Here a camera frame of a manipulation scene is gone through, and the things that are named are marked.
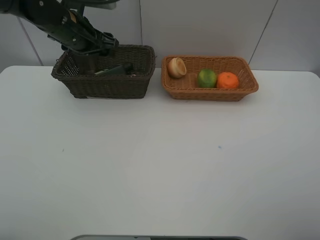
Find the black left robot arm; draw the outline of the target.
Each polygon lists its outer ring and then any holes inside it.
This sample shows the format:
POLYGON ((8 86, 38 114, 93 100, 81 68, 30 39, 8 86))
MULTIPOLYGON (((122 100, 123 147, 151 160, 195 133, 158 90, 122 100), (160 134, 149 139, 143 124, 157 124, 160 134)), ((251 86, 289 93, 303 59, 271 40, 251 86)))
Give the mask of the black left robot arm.
POLYGON ((93 27, 84 16, 85 7, 113 10, 115 0, 2 0, 0 12, 22 18, 61 49, 74 55, 82 74, 94 74, 95 58, 107 56, 119 45, 109 32, 93 27))

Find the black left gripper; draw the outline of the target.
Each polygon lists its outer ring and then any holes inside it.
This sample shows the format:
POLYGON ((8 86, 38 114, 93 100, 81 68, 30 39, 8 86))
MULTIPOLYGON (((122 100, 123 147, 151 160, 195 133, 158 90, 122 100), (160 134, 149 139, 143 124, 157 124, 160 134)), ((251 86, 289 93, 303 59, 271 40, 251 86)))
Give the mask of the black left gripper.
POLYGON ((119 46, 111 33, 95 29, 86 17, 73 10, 48 32, 48 38, 60 43, 64 51, 76 54, 74 59, 80 75, 94 75, 98 62, 96 55, 112 55, 119 46))

